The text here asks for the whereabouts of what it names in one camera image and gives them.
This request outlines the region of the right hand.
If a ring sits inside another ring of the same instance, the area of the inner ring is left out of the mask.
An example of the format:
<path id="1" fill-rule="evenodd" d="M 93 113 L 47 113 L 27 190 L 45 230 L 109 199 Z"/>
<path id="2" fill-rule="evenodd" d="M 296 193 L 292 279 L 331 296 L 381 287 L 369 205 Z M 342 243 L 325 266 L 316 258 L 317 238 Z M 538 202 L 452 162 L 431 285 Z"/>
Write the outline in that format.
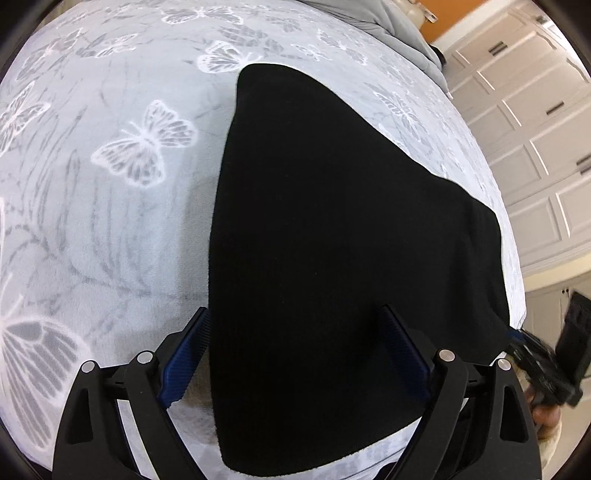
<path id="1" fill-rule="evenodd" d="M 550 435 L 559 425 L 561 408 L 557 405 L 535 404 L 536 390 L 529 386 L 525 390 L 526 401 L 529 404 L 534 424 L 539 436 Z"/>

